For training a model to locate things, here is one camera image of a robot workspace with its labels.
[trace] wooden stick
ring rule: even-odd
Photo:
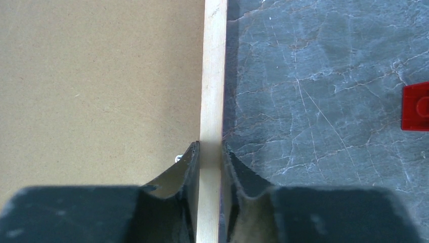
[[[197,243],[219,241],[227,6],[205,1]]]

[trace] marbled surface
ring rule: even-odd
[[[224,136],[273,183],[393,190],[429,242],[429,133],[401,131],[429,80],[429,1],[230,0]]]

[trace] dark stone surface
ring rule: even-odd
[[[400,129],[429,80],[429,1],[230,0],[224,136],[285,186],[391,189],[429,242],[429,133]]]

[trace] red plastic brick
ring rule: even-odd
[[[429,131],[429,82],[404,87],[402,130]]]

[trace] cardboard surface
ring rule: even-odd
[[[0,207],[144,184],[198,139],[204,2],[0,2]]]

